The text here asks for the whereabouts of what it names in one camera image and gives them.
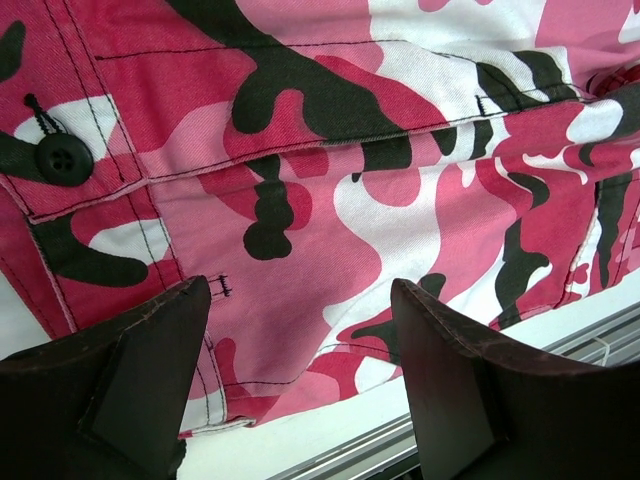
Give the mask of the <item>pink camouflage trousers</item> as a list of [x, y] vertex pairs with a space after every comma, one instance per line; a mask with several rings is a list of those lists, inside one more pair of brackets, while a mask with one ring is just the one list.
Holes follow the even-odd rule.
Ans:
[[397, 278], [502, 330], [638, 267], [635, 1], [1, 5], [1, 352], [203, 276], [184, 436], [396, 378]]

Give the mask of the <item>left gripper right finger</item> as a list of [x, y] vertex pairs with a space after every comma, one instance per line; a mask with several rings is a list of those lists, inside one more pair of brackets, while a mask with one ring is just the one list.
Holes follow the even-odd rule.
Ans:
[[392, 317], [426, 479], [635, 479], [639, 366], [514, 340], [393, 282]]

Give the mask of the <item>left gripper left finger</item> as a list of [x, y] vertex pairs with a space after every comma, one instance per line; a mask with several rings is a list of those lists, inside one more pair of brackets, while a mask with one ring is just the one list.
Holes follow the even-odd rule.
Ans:
[[4, 479], [173, 479], [211, 295], [192, 277], [1, 362]]

